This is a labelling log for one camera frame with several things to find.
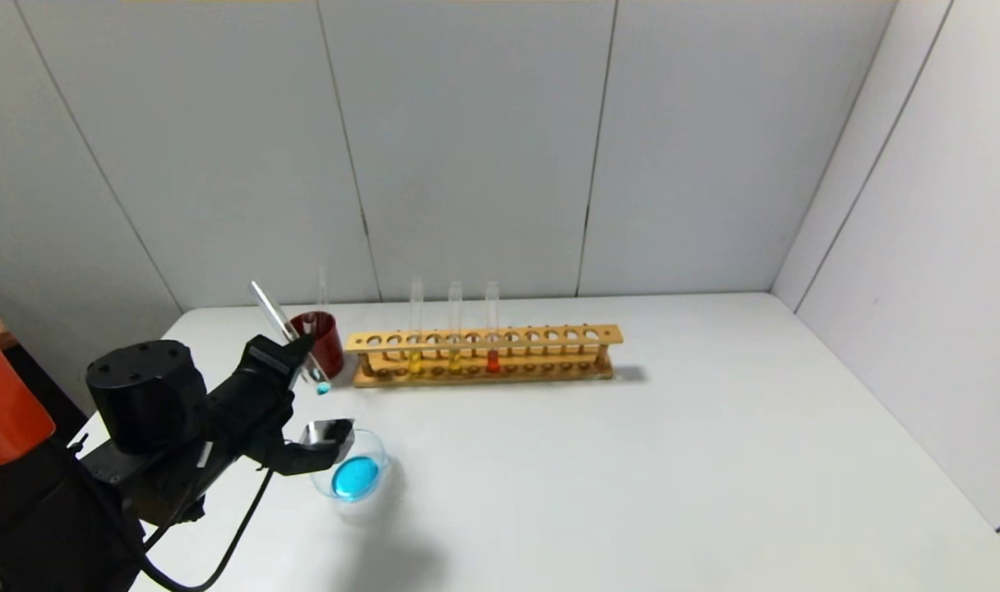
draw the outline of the blue liquid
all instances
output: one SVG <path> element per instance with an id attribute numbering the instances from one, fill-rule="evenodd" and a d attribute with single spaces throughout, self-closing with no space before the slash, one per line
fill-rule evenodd
<path id="1" fill-rule="evenodd" d="M 357 502 L 372 493 L 379 476 L 379 465 L 367 456 L 347 458 L 331 476 L 331 491 L 346 502 Z"/>

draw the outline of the white table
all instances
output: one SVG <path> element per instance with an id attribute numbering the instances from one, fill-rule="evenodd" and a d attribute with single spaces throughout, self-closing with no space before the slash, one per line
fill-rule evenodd
<path id="1" fill-rule="evenodd" d="M 465 310 L 466 326 L 484 318 L 482 303 Z M 332 311 L 343 333 L 407 326 L 407 304 Z M 444 311 L 429 303 L 424 325 L 442 326 Z M 621 326 L 612 382 L 324 397 L 300 382 L 286 435 L 353 413 L 400 462 L 398 506 L 381 527 L 356 527 L 308 477 L 275 477 L 215 588 L 1000 591 L 1000 538 L 777 299 L 501 303 L 503 325 L 582 322 Z M 166 337 L 189 345 L 214 387 L 256 333 L 270 334 L 256 308 L 207 308 Z M 97 416 L 87 430 L 106 438 Z M 157 544 L 157 566 L 187 585 L 207 578 L 255 469 L 234 464 L 206 517 Z M 134 589 L 157 590 L 145 576 Z"/>

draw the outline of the panel seam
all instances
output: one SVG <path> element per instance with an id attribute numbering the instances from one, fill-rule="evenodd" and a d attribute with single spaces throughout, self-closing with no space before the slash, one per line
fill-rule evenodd
<path id="1" fill-rule="evenodd" d="M 46 75 L 48 75 L 50 83 L 53 84 L 53 89 L 56 91 L 56 93 L 58 93 L 58 98 L 61 99 L 61 104 L 64 105 L 65 113 L 68 113 L 68 119 L 72 121 L 72 125 L 74 125 L 74 127 L 76 128 L 76 134 L 79 134 L 80 140 L 83 141 L 83 146 L 86 147 L 87 154 L 90 154 L 90 160 L 94 162 L 95 168 L 98 169 L 98 174 L 101 175 L 102 180 L 105 181 L 105 186 L 109 189 L 109 195 L 112 196 L 113 202 L 115 202 L 116 206 L 119 207 L 120 213 L 123 215 L 123 218 L 127 221 L 128 228 L 131 228 L 131 232 L 135 234 L 135 239 L 138 240 L 138 244 L 139 246 L 142 247 L 142 251 L 146 253 L 146 258 L 150 260 L 150 265 L 153 266 L 153 270 L 157 272 L 157 276 L 160 278 L 161 284 L 164 284 L 164 289 L 168 291 L 168 296 L 170 296 L 170 299 L 172 299 L 174 306 L 178 309 L 179 313 L 185 313 L 185 308 L 182 307 L 182 304 L 180 304 L 178 299 L 174 297 L 174 292 L 170 288 L 170 285 L 168 285 L 168 281 L 165 279 L 164 274 L 161 272 L 160 266 L 157 265 L 157 261 L 155 261 L 155 259 L 153 258 L 153 254 L 151 254 L 150 250 L 148 250 L 148 247 L 146 246 L 146 240 L 143 240 L 142 235 L 138 233 L 138 229 L 135 226 L 135 222 L 132 221 L 131 219 L 131 214 L 127 213 L 127 209 L 125 209 L 123 203 L 120 202 L 120 198 L 116 193 L 116 188 L 113 187 L 112 181 L 109 181 L 109 176 L 106 175 L 105 169 L 102 168 L 101 162 L 98 161 L 98 156 L 95 154 L 94 149 L 91 149 L 90 142 L 89 140 L 87 140 L 87 135 L 84 134 L 83 128 L 80 127 L 79 121 L 76 120 L 76 114 L 72 112 L 72 106 L 69 106 L 68 100 L 67 98 L 65 98 L 65 94 L 61 91 L 61 84 L 58 83 L 57 77 L 55 77 L 53 71 L 50 70 L 50 64 L 48 64 L 48 61 L 46 61 L 46 56 L 43 53 L 43 49 L 40 47 L 39 41 L 36 40 L 36 36 L 33 34 L 33 29 L 31 29 L 31 26 L 29 24 L 29 19 L 25 18 L 25 12 L 21 10 L 21 4 L 18 2 L 18 0 L 12 0 L 12 2 L 14 2 L 14 8 L 18 11 L 18 16 L 21 18 L 21 23 L 25 27 L 27 33 L 29 33 L 29 38 L 31 39 L 31 42 L 33 42 L 33 46 L 34 48 L 36 48 L 36 53 L 40 58 L 40 63 L 43 64 L 43 68 L 44 70 L 46 70 Z"/>
<path id="2" fill-rule="evenodd" d="M 858 201 L 862 198 L 862 194 L 865 192 L 865 188 L 869 185 L 869 181 L 873 179 L 873 172 L 876 172 L 877 165 L 880 164 L 880 160 L 884 156 L 884 151 L 887 151 L 887 145 L 891 142 L 892 136 L 895 135 L 895 130 L 898 128 L 899 123 L 902 121 L 902 115 L 905 113 L 906 106 L 909 106 L 910 99 L 913 99 L 913 94 L 917 90 L 917 84 L 920 82 L 921 76 L 924 74 L 924 70 L 928 67 L 928 61 L 932 59 L 932 52 L 935 50 L 935 45 L 939 41 L 939 37 L 942 35 L 942 30 L 945 25 L 947 25 L 947 18 L 950 16 L 950 11 L 954 7 L 956 0 L 950 0 L 950 4 L 947 4 L 947 10 L 942 14 L 942 20 L 939 21 L 939 26 L 935 30 L 935 37 L 932 37 L 932 42 L 928 46 L 928 52 L 924 54 L 924 60 L 920 63 L 920 68 L 917 70 L 917 75 L 914 76 L 913 84 L 910 84 L 910 90 L 907 91 L 905 99 L 902 100 L 902 105 L 898 109 L 898 115 L 895 116 L 895 121 L 891 123 L 890 130 L 887 130 L 887 137 L 884 137 L 884 142 L 880 145 L 880 150 L 877 150 L 877 156 L 873 158 L 873 164 L 869 165 L 869 172 L 865 174 L 865 179 L 862 180 L 861 187 L 858 188 L 858 192 L 854 195 L 854 201 L 850 203 L 849 209 L 843 220 L 840 221 L 840 226 L 836 233 L 832 235 L 832 240 L 826 248 L 826 254 L 822 255 L 822 260 L 818 263 L 815 269 L 815 273 L 811 276 L 811 281 L 808 282 L 808 287 L 803 291 L 803 295 L 800 296 L 799 303 L 796 304 L 796 308 L 793 308 L 793 314 L 798 314 L 800 308 L 803 307 L 804 301 L 808 299 L 808 295 L 811 293 L 811 289 L 815 285 L 815 281 L 818 280 L 818 275 L 821 273 L 822 268 L 826 266 L 826 261 L 832 253 L 832 248 L 836 246 L 836 243 L 840 240 L 840 235 L 843 233 L 843 229 L 847 225 L 847 220 L 850 220 L 850 216 L 854 213 L 854 208 L 858 206 Z"/>
<path id="3" fill-rule="evenodd" d="M 331 91 L 336 97 L 336 109 L 339 109 L 339 125 L 343 130 L 343 142 L 346 145 L 346 157 L 350 161 L 350 175 L 354 177 L 354 195 L 358 198 L 358 210 L 361 213 L 361 225 L 365 232 L 365 243 L 368 245 L 368 261 L 372 263 L 372 275 L 376 280 L 376 294 L 380 303 L 383 301 L 383 287 L 379 284 L 379 270 L 376 269 L 376 256 L 372 250 L 372 237 L 368 235 L 368 217 L 365 216 L 365 205 L 361 202 L 361 184 L 358 183 L 358 170 L 354 167 L 354 151 L 350 149 L 350 135 L 346 131 L 346 116 L 343 115 L 343 101 L 339 98 L 339 83 L 336 81 L 336 69 L 331 65 L 331 49 L 328 48 L 328 33 L 324 30 L 324 12 L 321 12 L 320 0 L 313 0 L 317 9 L 317 22 L 321 26 L 321 42 L 324 44 L 324 59 L 328 64 L 328 77 L 331 78 Z"/>
<path id="4" fill-rule="evenodd" d="M 591 155 L 591 176 L 587 184 L 587 203 L 584 206 L 584 232 L 580 237 L 580 260 L 576 266 L 576 288 L 574 297 L 580 296 L 580 282 L 584 275 L 584 251 L 587 248 L 587 224 L 591 217 L 591 196 L 595 194 L 595 169 L 599 162 L 599 145 L 602 138 L 602 115 L 606 109 L 606 90 L 609 88 L 609 64 L 613 61 L 613 38 L 617 33 L 617 8 L 620 7 L 621 0 L 613 0 L 613 21 L 609 23 L 609 48 L 606 49 L 606 70 L 602 75 L 602 98 L 599 101 L 599 123 L 595 127 L 595 151 Z"/>
<path id="5" fill-rule="evenodd" d="M 869 78 L 869 72 L 873 70 L 873 64 L 877 63 L 877 56 L 880 55 L 880 46 L 883 45 L 884 37 L 887 36 L 887 30 L 891 28 L 891 20 L 895 18 L 895 8 L 897 7 L 897 2 L 892 3 L 891 11 L 887 13 L 887 22 L 884 22 L 883 31 L 880 31 L 880 38 L 877 41 L 876 48 L 873 48 L 873 55 L 869 57 L 868 67 L 865 68 L 865 73 L 862 75 L 861 82 L 858 83 L 858 91 L 854 93 L 854 100 L 850 102 L 850 109 L 847 109 L 847 116 L 843 119 L 843 125 L 840 127 L 840 132 L 837 134 L 836 142 L 832 143 L 832 150 L 826 159 L 826 166 L 823 166 L 822 173 L 818 177 L 818 183 L 815 183 L 815 190 L 811 192 L 811 201 L 808 202 L 808 208 L 803 211 L 803 216 L 800 218 L 800 225 L 797 226 L 796 234 L 793 235 L 793 242 L 789 245 L 789 251 L 785 252 L 785 259 L 782 259 L 781 266 L 778 267 L 778 273 L 775 274 L 774 279 L 771 280 L 770 288 L 767 288 L 768 294 L 774 293 L 774 286 L 778 284 L 778 276 L 781 275 L 782 270 L 785 269 L 785 263 L 789 262 L 789 255 L 792 255 L 793 248 L 796 247 L 796 238 L 799 237 L 800 231 L 802 231 L 803 226 L 806 221 L 808 221 L 808 215 L 811 214 L 811 209 L 815 205 L 816 199 L 818 199 L 818 193 L 821 191 L 823 181 L 826 181 L 826 176 L 830 172 L 830 167 L 832 166 L 832 159 L 836 157 L 837 151 L 840 149 L 840 141 L 843 140 L 843 135 L 847 131 L 847 125 L 850 125 L 850 117 L 854 115 L 854 109 L 858 108 L 858 100 L 862 98 L 862 90 L 865 90 L 865 80 Z M 802 302 L 802 294 L 800 300 L 797 301 L 797 307 L 799 303 Z"/>

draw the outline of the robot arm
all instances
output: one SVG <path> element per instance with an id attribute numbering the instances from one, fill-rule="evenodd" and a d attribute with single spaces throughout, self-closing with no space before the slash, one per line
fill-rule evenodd
<path id="1" fill-rule="evenodd" d="M 211 393 L 177 341 L 95 360 L 87 386 L 112 439 L 78 461 L 48 438 L 0 465 L 1 590 L 120 592 L 139 570 L 185 589 L 148 562 L 139 518 L 160 527 L 154 543 L 172 524 L 203 515 L 204 493 L 241 455 L 293 475 L 328 469 L 350 449 L 347 419 L 326 423 L 307 445 L 281 434 L 311 345 L 252 338 Z"/>

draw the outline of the test tube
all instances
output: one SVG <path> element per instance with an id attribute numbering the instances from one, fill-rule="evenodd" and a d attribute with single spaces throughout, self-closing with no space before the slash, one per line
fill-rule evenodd
<path id="1" fill-rule="evenodd" d="M 414 277 L 409 291 L 409 342 L 418 344 L 424 337 L 424 278 Z M 409 374 L 424 371 L 424 352 L 412 349 L 409 352 Z"/>
<path id="2" fill-rule="evenodd" d="M 313 338 L 315 339 L 320 337 L 320 335 L 317 334 L 317 330 L 318 329 L 322 330 L 322 333 L 324 330 L 324 326 L 320 327 L 316 326 L 318 320 L 318 313 L 328 312 L 327 278 L 328 278 L 328 267 L 326 263 L 321 263 L 321 265 L 317 267 L 317 307 L 314 308 L 311 312 L 308 312 L 303 315 L 304 332 L 308 335 L 312 335 Z"/>
<path id="3" fill-rule="evenodd" d="M 485 340 L 489 342 L 485 371 L 496 374 L 500 372 L 500 352 L 496 346 L 500 341 L 500 285 L 495 281 L 485 285 L 485 329 Z"/>
<path id="4" fill-rule="evenodd" d="M 460 308 L 463 306 L 463 288 L 459 281 L 452 281 L 448 285 L 448 341 L 450 344 L 458 345 L 461 339 Z M 460 349 L 450 348 L 448 350 L 448 371 L 458 373 L 460 371 Z"/>
<path id="5" fill-rule="evenodd" d="M 281 310 L 280 305 L 275 303 L 274 299 L 270 297 L 270 294 L 267 294 L 265 289 L 260 288 L 256 281 L 248 284 L 248 288 L 252 290 L 252 296 L 255 296 L 255 303 L 259 304 L 260 310 L 266 315 L 266 319 L 270 322 L 270 325 L 274 326 L 274 330 L 281 335 L 282 340 L 285 340 L 287 344 L 297 340 L 299 332 L 296 331 L 296 327 L 292 326 L 292 322 L 285 316 L 285 312 Z M 302 375 L 306 382 L 317 385 L 318 394 L 323 395 L 331 389 L 328 376 L 324 373 L 323 368 L 321 368 L 321 364 L 313 357 L 313 354 L 306 355 Z"/>

